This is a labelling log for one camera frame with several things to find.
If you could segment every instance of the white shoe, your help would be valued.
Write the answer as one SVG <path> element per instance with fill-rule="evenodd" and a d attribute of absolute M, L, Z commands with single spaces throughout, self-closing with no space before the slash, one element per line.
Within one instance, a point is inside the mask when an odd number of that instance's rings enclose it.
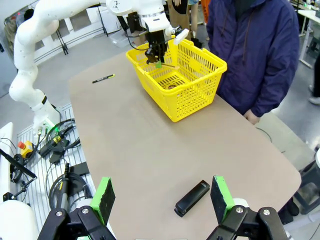
<path fill-rule="evenodd" d="M 320 97 L 310 97 L 309 102 L 315 105 L 320 105 Z"/>
<path fill-rule="evenodd" d="M 309 89 L 309 91 L 310 91 L 311 93 L 314 92 L 314 86 L 313 86 L 313 85 L 309 85 L 308 89 Z"/>

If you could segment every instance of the jacket sleeve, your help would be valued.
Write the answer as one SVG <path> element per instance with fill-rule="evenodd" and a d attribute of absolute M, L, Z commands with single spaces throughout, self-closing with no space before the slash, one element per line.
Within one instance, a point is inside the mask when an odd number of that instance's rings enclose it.
<path fill-rule="evenodd" d="M 206 31 L 208 32 L 209 36 L 209 50 L 212 51 L 212 42 L 213 42 L 213 36 L 214 36 L 214 0 L 212 0 L 209 3 L 209 17 L 208 17 L 208 23 L 206 24 Z"/>
<path fill-rule="evenodd" d="M 299 24 L 296 14 L 281 11 L 269 48 L 260 94 L 251 108 L 257 117 L 279 106 L 294 79 L 299 59 Z"/>

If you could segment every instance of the metal slatted platform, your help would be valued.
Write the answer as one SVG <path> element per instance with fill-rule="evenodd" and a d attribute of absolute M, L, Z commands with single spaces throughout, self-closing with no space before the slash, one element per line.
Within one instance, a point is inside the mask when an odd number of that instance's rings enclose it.
<path fill-rule="evenodd" d="M 62 114 L 62 121 L 74 118 L 74 113 L 73 113 L 71 104 L 68 104 L 62 108 L 58 108 L 58 110 Z M 73 143 L 78 138 L 78 136 L 79 136 L 78 131 L 77 131 L 77 128 L 75 127 L 72 131 L 70 131 L 66 139 L 68 139 L 71 143 Z M 34 135 L 33 128 L 32 126 L 30 126 L 17 135 L 17 140 L 18 142 L 19 141 L 25 142 L 29 140 L 32 143 L 37 144 L 38 135 L 37 133 L 35 133 Z M 45 141 L 42 141 L 38 149 L 41 149 L 44 145 L 45 145 Z M 29 170 L 31 170 L 33 173 L 35 173 L 35 175 L 37 176 L 37 179 L 30 184 L 26 193 L 22 193 L 20 196 L 18 196 L 18 200 L 23 201 L 24 203 L 30 204 L 30 206 L 32 207 L 37 220 L 37 228 L 39 232 L 42 229 L 46 221 L 46 218 L 50 212 L 49 199 L 47 194 L 49 194 L 49 191 L 53 182 L 65 171 L 66 161 L 70 163 L 70 166 L 74 166 L 76 164 L 80 164 L 86 161 L 81 145 L 78 146 L 77 148 L 68 149 L 64 154 L 65 160 L 62 159 L 58 165 L 53 164 L 50 168 L 51 164 L 49 162 L 49 159 L 51 155 L 52 153 L 46 156 L 46 158 L 42 158 L 40 157 L 39 154 L 36 154 L 33 160 L 27 164 L 26 167 Z M 45 184 L 46 175 L 48 175 L 47 187 Z M 91 190 L 91 194 L 94 195 L 96 192 L 96 189 L 92 181 L 91 174 L 82 176 L 82 178 L 88 184 Z M 28 182 L 27 176 L 25 175 L 22 175 L 21 180 Z M 21 187 L 19 184 L 16 184 L 16 190 L 17 192 L 21 190 Z M 69 204 L 71 205 L 74 201 L 77 201 L 77 199 L 79 199 L 82 196 L 84 196 L 83 191 L 80 192 L 79 194 L 71 196 L 68 200 Z M 72 206 L 71 211 L 73 211 L 76 208 L 76 205 L 77 203 Z"/>

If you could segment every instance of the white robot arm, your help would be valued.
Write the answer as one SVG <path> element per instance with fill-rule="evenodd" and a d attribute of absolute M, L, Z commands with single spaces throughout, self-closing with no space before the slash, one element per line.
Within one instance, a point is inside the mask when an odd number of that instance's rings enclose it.
<path fill-rule="evenodd" d="M 162 0 L 40 0 L 33 17 L 21 24 L 17 30 L 14 40 L 14 64 L 18 73 L 9 90 L 15 101 L 28 104 L 34 112 L 33 129 L 43 126 L 52 128 L 60 121 L 59 113 L 46 95 L 33 88 L 38 75 L 34 62 L 35 43 L 53 34 L 59 27 L 59 20 L 103 3 L 117 16 L 137 12 L 140 25 L 148 30 L 149 50 L 145 54 L 150 62 L 160 60 L 167 50 L 166 41 L 176 30 L 166 18 Z"/>

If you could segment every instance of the basket bottom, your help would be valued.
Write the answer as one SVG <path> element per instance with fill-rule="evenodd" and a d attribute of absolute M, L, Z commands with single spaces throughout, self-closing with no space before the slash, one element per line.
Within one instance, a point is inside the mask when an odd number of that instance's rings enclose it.
<path fill-rule="evenodd" d="M 173 89 L 177 86 L 184 85 L 190 81 L 178 71 L 172 71 L 164 76 L 155 79 L 163 89 Z"/>

